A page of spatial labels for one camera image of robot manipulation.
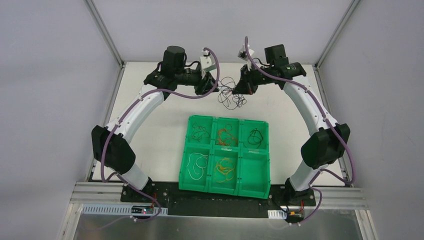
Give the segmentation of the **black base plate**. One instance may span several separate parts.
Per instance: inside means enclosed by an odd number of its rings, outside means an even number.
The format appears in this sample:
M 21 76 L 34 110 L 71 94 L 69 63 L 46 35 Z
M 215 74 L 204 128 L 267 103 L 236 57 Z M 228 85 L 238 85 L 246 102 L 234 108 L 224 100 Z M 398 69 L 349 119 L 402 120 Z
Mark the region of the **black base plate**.
M 265 199 L 180 190 L 177 182 L 150 182 L 142 190 L 147 196 L 136 192 L 129 186 L 121 191 L 120 201 L 136 205 L 151 206 L 155 198 L 162 208 L 168 209 L 169 216 L 184 217 L 222 217 L 265 219 L 268 210 L 281 208 L 296 211 L 300 206 L 315 207 L 315 194 L 308 191 L 304 200 L 287 201 L 283 184 L 273 184 Z

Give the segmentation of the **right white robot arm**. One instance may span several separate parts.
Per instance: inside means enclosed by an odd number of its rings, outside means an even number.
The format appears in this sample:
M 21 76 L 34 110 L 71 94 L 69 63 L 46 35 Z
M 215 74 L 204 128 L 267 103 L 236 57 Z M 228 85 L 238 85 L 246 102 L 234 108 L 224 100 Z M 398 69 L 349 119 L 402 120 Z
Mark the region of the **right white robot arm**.
M 289 62 L 283 44 L 265 48 L 266 64 L 258 66 L 254 51 L 247 43 L 238 57 L 246 64 L 240 69 L 240 80 L 232 91 L 236 95 L 252 95 L 260 85 L 275 84 L 293 101 L 304 120 L 309 139 L 302 145 L 302 161 L 284 186 L 284 200 L 290 205 L 309 198 L 311 184 L 322 170 L 341 158 L 346 150 L 351 130 L 338 123 L 323 106 L 310 86 L 307 72 L 299 62 Z

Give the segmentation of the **green six-compartment tray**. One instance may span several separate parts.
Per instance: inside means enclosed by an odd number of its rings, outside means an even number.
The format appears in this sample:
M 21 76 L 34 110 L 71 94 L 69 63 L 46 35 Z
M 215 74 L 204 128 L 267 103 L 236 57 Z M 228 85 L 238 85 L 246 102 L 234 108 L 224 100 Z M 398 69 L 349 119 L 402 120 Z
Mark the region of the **green six-compartment tray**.
M 268 122 L 192 115 L 178 188 L 264 199 L 271 189 L 270 164 Z

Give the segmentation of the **aluminium frame rail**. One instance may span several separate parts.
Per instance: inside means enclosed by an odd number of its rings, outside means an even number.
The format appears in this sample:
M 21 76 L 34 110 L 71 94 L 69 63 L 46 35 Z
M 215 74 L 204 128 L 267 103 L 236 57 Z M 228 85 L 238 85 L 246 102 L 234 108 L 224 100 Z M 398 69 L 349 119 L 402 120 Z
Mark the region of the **aluminium frame rail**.
M 232 201 L 237 203 L 257 203 L 265 206 L 279 204 L 283 207 L 299 206 L 313 208 L 321 203 L 321 209 L 367 210 L 369 205 L 361 188 L 317 186 L 304 200 L 290 200 L 284 197 L 285 186 L 273 184 L 264 199 L 234 196 L 218 193 L 180 190 L 177 182 L 155 182 L 151 186 L 153 197 L 164 207 L 170 208 L 184 201 Z M 92 204 L 151 204 L 151 199 L 144 197 L 123 183 L 77 182 L 70 198 L 71 203 Z

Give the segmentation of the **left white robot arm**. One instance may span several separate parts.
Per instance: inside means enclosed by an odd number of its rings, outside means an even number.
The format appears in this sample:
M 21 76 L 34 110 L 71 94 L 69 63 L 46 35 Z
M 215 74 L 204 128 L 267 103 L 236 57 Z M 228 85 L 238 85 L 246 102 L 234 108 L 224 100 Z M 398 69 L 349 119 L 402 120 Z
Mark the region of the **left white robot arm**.
M 100 164 L 103 183 L 118 177 L 134 188 L 133 195 L 140 202 L 152 198 L 150 177 L 136 164 L 130 143 L 142 123 L 170 95 L 196 100 L 218 92 L 220 65 L 216 54 L 204 47 L 195 64 L 195 69 L 187 64 L 184 48 L 168 46 L 126 109 L 105 126 L 92 129 L 93 157 Z

